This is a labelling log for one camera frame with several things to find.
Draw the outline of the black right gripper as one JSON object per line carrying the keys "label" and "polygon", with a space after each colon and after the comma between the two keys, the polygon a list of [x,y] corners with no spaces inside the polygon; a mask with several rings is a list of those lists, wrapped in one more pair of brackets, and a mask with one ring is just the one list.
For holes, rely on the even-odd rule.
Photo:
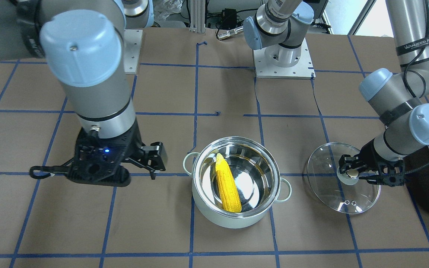
{"label": "black right gripper", "polygon": [[157,173],[166,170],[168,156],[163,142],[143,144],[137,121],[125,133],[106,139],[82,128],[76,139],[73,163],[65,176],[79,184],[124,187],[131,178],[122,162],[148,170],[155,180]]}

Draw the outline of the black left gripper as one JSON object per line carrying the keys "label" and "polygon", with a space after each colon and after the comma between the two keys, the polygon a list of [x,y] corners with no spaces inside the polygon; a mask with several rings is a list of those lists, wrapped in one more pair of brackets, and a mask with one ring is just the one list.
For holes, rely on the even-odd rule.
{"label": "black left gripper", "polygon": [[403,186],[405,185],[405,169],[403,159],[388,161],[383,159],[374,148],[374,143],[369,142],[360,150],[360,155],[351,156],[343,154],[339,159],[339,172],[346,173],[354,169],[360,179],[373,185]]}

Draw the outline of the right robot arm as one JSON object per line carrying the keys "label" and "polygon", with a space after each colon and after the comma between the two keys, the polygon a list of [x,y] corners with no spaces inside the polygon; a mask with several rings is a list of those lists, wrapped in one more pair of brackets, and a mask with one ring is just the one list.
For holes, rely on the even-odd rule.
{"label": "right robot arm", "polygon": [[0,61],[46,59],[82,126],[72,159],[30,177],[125,187],[122,163],[151,179],[166,170],[163,143],[142,142],[124,71],[126,32],[153,23],[151,0],[0,0]]}

